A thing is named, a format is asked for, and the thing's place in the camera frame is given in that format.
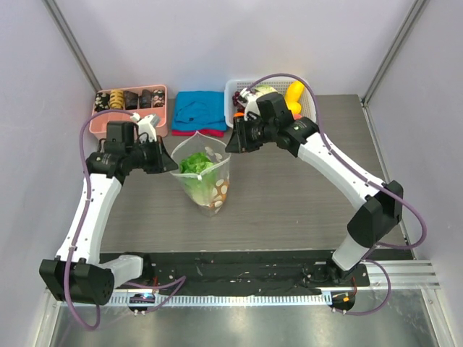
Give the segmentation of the green lettuce leaf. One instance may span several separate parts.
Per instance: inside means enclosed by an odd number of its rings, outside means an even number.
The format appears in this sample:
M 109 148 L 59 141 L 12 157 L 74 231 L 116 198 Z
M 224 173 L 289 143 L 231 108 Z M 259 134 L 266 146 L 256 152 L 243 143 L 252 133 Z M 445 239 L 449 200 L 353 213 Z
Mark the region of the green lettuce leaf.
M 216 173 L 209 171 L 212 166 L 206 152 L 194 153 L 180 162 L 180 183 L 198 205 L 209 205 L 213 198 Z

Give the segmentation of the clear zip top bag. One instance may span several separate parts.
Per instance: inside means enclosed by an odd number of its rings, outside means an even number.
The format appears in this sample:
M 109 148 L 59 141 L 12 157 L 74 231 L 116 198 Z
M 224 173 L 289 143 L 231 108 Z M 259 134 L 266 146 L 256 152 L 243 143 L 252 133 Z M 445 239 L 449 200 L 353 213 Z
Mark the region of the clear zip top bag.
M 229 192 L 231 155 L 225 147 L 221 140 L 196 132 L 178 144 L 171 154 L 179 166 L 172 176 L 209 217 L 224 206 Z

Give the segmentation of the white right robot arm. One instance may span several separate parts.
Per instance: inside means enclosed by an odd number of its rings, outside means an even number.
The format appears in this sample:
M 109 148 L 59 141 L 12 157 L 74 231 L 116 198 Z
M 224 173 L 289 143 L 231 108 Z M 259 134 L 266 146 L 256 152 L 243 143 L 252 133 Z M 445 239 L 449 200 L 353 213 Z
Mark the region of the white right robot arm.
M 347 236 L 326 264 L 326 280 L 344 285 L 360 260 L 402 219 L 403 187 L 385 183 L 362 168 L 324 138 L 310 118 L 296 117 L 278 92 L 237 94 L 245 105 L 233 118 L 228 153 L 251 153 L 273 142 L 323 174 L 352 204 L 356 213 L 347 224 Z

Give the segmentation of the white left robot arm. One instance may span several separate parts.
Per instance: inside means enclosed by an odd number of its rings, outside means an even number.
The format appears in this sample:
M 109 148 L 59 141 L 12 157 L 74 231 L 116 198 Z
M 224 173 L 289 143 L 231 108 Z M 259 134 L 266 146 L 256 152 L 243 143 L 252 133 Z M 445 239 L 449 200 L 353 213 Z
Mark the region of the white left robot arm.
M 159 117 L 133 115 L 110 121 L 98 149 L 85 160 L 89 176 L 66 239 L 55 258 L 43 260 L 39 274 L 55 299 L 103 306 L 115 288 L 131 281 L 147 288 L 154 271 L 147 255 L 128 252 L 100 261 L 103 233 L 111 208 L 126 177 L 134 170 L 147 174 L 175 171 L 178 165 L 156 133 Z

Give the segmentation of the yellow mango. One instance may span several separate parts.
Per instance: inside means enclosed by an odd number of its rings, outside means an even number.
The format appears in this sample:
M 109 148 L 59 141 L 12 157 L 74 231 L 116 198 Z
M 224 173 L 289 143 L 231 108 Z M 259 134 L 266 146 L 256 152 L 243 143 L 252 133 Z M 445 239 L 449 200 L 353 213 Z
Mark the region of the yellow mango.
M 301 98 L 303 92 L 305 90 L 305 86 L 300 81 L 294 81 L 288 88 L 286 89 L 285 93 L 285 101 L 289 103 L 298 103 L 299 99 Z

